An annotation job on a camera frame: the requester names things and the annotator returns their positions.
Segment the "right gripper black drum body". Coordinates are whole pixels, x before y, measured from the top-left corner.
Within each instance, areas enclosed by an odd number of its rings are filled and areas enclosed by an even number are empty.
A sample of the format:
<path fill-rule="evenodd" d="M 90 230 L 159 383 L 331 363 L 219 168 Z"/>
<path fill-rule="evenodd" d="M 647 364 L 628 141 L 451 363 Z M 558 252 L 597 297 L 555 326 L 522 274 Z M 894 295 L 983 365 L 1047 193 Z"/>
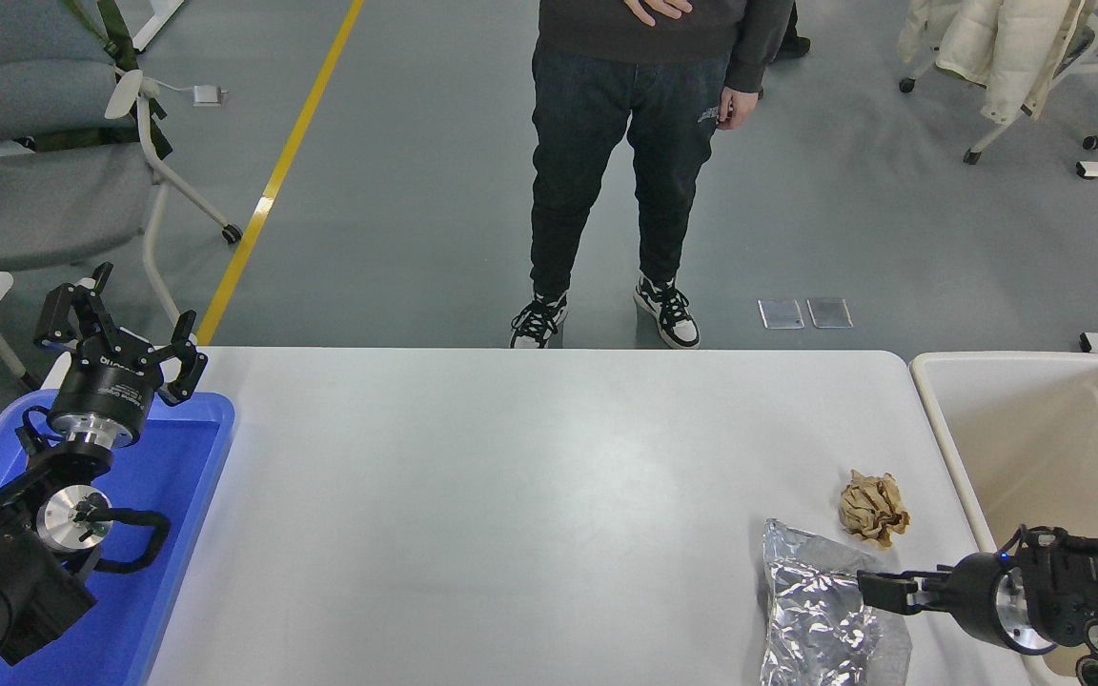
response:
<path fill-rule="evenodd" d="M 998 612 L 997 594 L 1006 573 L 1000 556 L 963 556 L 949 575 L 949 612 L 959 628 L 982 642 L 1009 648 L 1011 642 Z"/>

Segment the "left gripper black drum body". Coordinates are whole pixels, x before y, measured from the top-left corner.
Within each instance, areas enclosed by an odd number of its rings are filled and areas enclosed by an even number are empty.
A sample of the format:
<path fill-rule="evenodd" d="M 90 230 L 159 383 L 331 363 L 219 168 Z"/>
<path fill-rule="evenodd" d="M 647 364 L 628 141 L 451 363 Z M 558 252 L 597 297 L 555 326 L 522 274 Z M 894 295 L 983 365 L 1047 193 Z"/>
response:
<path fill-rule="evenodd" d="M 160 366 L 123 366 L 107 353 L 72 352 L 69 369 L 47 412 L 47 421 L 67 437 L 101 432 L 139 437 L 153 400 L 164 383 Z"/>

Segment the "person's left hand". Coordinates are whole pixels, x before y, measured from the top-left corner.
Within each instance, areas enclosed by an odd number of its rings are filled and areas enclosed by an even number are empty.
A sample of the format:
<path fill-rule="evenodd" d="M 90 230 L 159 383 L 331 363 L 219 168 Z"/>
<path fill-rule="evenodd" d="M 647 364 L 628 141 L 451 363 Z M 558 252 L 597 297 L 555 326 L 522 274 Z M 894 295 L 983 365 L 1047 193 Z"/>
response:
<path fill-rule="evenodd" d="M 718 113 L 718 130 L 740 130 L 760 103 L 760 91 L 736 91 L 722 87 Z"/>

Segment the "person's right hand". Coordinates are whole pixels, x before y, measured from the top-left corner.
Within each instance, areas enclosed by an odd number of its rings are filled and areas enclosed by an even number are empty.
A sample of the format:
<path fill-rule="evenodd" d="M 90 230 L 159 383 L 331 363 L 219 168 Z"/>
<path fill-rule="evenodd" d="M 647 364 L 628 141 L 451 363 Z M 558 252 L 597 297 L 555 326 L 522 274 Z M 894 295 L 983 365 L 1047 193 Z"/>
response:
<path fill-rule="evenodd" d="M 675 21 L 688 16 L 693 11 L 693 5 L 687 0 L 624 0 L 623 5 L 648 27 L 656 27 L 659 19 Z"/>

